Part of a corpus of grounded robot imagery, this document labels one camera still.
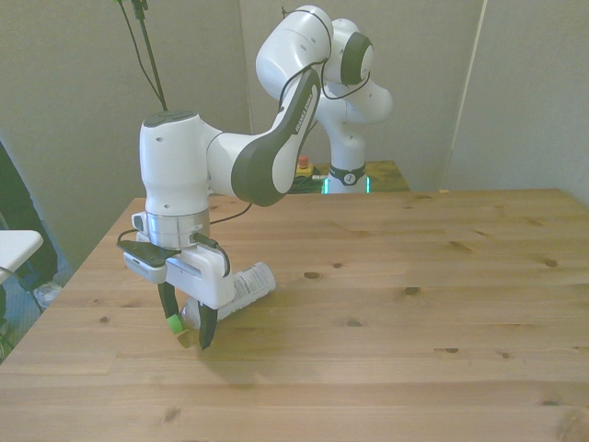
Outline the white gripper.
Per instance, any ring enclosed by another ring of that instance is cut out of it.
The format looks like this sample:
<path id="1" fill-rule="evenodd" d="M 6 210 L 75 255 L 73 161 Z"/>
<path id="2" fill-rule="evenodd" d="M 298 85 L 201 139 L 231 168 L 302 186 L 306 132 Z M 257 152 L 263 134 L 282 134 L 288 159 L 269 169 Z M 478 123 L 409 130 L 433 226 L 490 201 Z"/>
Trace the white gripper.
<path id="1" fill-rule="evenodd" d="M 218 309 L 235 296 L 233 275 L 227 270 L 225 255 L 212 248 L 187 248 L 167 259 L 167 279 L 157 289 L 166 320 L 178 322 L 174 286 L 199 301 L 199 345 L 207 349 L 214 339 Z"/>

